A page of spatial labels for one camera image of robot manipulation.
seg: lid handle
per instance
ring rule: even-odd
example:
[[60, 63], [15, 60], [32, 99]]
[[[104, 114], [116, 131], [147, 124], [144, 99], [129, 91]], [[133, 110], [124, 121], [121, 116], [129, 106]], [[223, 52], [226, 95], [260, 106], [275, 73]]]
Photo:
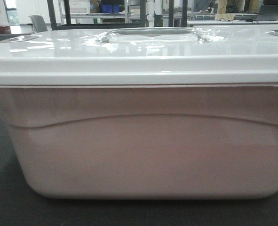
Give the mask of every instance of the lid handle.
[[120, 35], [144, 35], [144, 36], [160, 36], [160, 35], [176, 35], [176, 34], [189, 34], [192, 33], [191, 29], [187, 28], [173, 28], [173, 27], [153, 27], [153, 28], [128, 28], [128, 29], [117, 29], [108, 32], [111, 34]]

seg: storage container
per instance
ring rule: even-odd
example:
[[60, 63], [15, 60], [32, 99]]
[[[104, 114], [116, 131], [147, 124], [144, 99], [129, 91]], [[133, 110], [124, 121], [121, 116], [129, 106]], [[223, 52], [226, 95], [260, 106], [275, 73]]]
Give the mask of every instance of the storage container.
[[47, 197], [266, 197], [278, 191], [278, 32], [13, 38], [0, 42], [0, 114]]
[[119, 13], [120, 7], [119, 5], [104, 5], [101, 4], [101, 12], [102, 13]]

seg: window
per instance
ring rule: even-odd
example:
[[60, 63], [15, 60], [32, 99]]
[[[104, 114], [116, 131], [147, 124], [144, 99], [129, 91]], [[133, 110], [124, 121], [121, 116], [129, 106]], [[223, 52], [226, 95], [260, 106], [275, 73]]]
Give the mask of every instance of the window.
[[17, 11], [16, 11], [16, 0], [4, 0], [5, 9], [10, 25], [19, 24]]

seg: black metal pole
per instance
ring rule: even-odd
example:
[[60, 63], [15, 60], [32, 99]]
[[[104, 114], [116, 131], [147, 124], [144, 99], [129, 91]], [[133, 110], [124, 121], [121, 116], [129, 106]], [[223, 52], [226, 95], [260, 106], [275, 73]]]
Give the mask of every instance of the black metal pole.
[[169, 0], [168, 27], [173, 27], [175, 1]]
[[57, 23], [56, 23], [53, 0], [47, 0], [47, 3], [48, 3], [49, 17], [50, 17], [50, 22], [51, 22], [51, 29], [56, 30]]
[[146, 0], [140, 0], [140, 26], [146, 26]]
[[188, 11], [188, 0], [183, 0], [183, 11], [182, 11], [182, 24], [181, 27], [187, 27], [187, 11]]
[[70, 14], [70, 5], [69, 0], [64, 0], [64, 13], [65, 13], [65, 20], [67, 25], [71, 24], [71, 14]]

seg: bin lid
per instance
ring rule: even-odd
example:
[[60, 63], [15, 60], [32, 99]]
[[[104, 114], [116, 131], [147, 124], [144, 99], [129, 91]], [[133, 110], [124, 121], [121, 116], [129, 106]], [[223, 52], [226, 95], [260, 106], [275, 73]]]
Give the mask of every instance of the bin lid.
[[0, 42], [0, 87], [278, 84], [278, 32], [59, 30]]

